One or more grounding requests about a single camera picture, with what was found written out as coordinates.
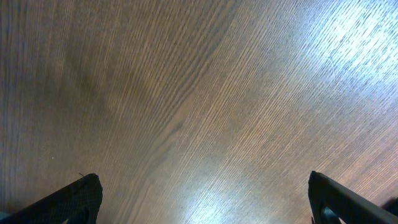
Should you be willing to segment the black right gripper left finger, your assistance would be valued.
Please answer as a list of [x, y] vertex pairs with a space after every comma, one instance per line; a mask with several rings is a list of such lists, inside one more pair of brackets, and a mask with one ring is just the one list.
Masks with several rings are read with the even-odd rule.
[[101, 182], [92, 173], [1, 219], [1, 224], [96, 224], [102, 199]]

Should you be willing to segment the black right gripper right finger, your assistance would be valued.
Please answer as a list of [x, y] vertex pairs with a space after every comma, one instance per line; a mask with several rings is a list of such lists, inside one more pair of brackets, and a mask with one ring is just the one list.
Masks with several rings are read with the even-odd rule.
[[397, 199], [378, 207], [326, 175], [312, 171], [308, 199], [313, 224], [390, 223], [397, 224]]

